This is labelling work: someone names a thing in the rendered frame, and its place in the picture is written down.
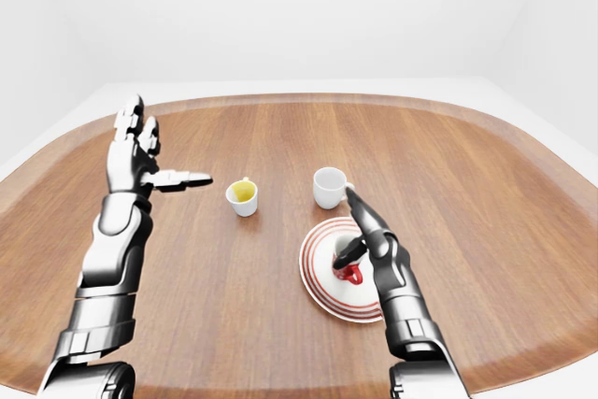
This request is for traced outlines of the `white plate with red rings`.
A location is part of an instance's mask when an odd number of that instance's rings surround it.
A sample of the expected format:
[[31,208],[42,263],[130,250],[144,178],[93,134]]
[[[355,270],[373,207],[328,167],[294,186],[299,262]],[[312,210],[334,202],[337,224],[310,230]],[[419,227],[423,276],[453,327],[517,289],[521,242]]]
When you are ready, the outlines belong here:
[[308,293],[322,308],[351,322],[370,323],[382,319],[373,266],[367,256],[358,263],[354,284],[335,275],[333,262],[343,243],[359,236],[361,231],[350,217],[331,218],[317,224],[306,235],[299,251],[300,275]]

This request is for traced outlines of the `white mug with yellow inside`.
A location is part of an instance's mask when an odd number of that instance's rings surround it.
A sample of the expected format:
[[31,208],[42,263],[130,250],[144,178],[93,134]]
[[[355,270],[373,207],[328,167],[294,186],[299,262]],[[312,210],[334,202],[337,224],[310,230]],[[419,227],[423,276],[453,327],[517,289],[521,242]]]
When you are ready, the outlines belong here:
[[249,217],[258,207],[258,187],[248,177],[233,182],[226,190],[226,199],[240,217]]

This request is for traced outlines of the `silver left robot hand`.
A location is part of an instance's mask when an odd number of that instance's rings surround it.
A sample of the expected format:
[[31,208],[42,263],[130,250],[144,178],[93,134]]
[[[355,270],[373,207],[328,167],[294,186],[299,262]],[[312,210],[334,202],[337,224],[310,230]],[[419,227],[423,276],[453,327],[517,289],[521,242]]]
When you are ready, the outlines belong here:
[[153,190],[178,192],[206,186],[206,173],[161,169],[156,157],[161,150],[159,123],[144,117],[144,102],[134,95],[117,113],[115,135],[107,154],[107,184],[111,193],[133,192],[145,197]]

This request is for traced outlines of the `red mug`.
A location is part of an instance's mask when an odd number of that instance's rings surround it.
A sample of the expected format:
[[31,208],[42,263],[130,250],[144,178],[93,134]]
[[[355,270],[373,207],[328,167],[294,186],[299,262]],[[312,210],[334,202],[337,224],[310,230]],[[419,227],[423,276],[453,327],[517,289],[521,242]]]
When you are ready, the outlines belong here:
[[360,263],[366,253],[366,245],[356,235],[343,234],[335,241],[333,255],[333,273],[340,280],[353,285],[363,282]]

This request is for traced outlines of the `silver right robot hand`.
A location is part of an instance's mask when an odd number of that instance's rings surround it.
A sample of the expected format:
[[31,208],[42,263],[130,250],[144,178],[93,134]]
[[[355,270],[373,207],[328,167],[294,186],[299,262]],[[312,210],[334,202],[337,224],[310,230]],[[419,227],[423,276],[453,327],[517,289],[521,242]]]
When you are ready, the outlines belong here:
[[410,255],[387,222],[350,187],[346,188],[350,213],[362,235],[353,239],[336,257],[333,268],[340,270],[369,252],[374,281],[381,303],[392,297],[393,291],[406,286],[405,270],[410,267]]

